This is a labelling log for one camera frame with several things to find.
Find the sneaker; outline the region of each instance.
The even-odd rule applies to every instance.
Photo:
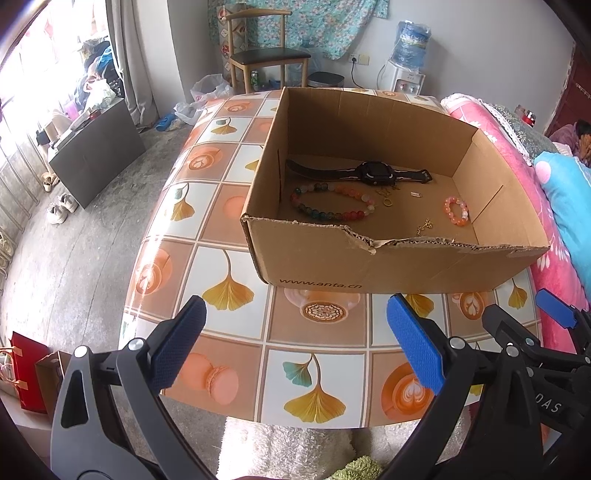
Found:
[[[49,193],[51,191],[51,188],[53,187],[53,185],[51,184],[51,178],[46,177],[43,179],[43,189]]]
[[[65,208],[62,208],[55,203],[49,205],[49,208],[47,209],[47,220],[50,224],[58,225],[64,223],[66,218],[68,218],[68,211]]]
[[[64,207],[70,211],[70,213],[74,213],[78,208],[78,202],[76,199],[69,193],[62,193],[60,197],[57,199],[60,207]]]

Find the power cord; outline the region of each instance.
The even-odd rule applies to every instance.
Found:
[[[358,88],[363,88],[361,85],[359,85],[356,81],[355,78],[353,77],[353,70],[355,68],[355,64],[357,63],[357,59],[353,59],[351,61],[353,63],[353,66],[351,67],[351,80],[353,80],[353,84],[358,87]]]
[[[384,68],[386,68],[385,63],[382,65],[382,68],[380,68],[380,70],[378,72],[378,76],[375,78],[375,86],[376,86],[377,90],[379,90],[379,81],[381,80],[382,72],[384,71]]]

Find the smartwatch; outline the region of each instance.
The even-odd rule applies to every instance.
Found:
[[[321,181],[360,180],[368,185],[394,185],[397,180],[427,183],[433,179],[427,170],[396,170],[380,161],[366,161],[355,168],[317,170],[288,159],[287,166],[302,177]]]

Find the plastic bag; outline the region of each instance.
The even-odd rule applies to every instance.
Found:
[[[234,95],[230,84],[223,79],[223,75],[207,75],[199,80],[191,89],[194,102],[179,102],[174,107],[177,117],[189,125],[195,125],[205,104],[216,98],[227,98]]]
[[[105,110],[115,101],[115,98],[115,92],[111,90],[107,81],[105,79],[98,80],[92,83],[92,90],[86,100],[85,110],[94,110],[95,108]]]
[[[216,75],[205,75],[193,85],[191,95],[196,102],[207,102],[216,98],[231,97],[234,95],[234,90],[224,80],[223,75],[218,73]]]
[[[201,112],[203,112],[203,108],[197,108],[197,103],[194,102],[189,105],[187,102],[179,102],[174,107],[174,113],[186,124],[195,125]]]

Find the pink bead bracelet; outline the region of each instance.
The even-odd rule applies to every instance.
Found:
[[[459,205],[462,209],[462,216],[460,218],[452,212],[452,203]],[[447,214],[454,225],[464,226],[468,223],[468,206],[464,200],[457,197],[448,197],[445,200],[443,211]]]

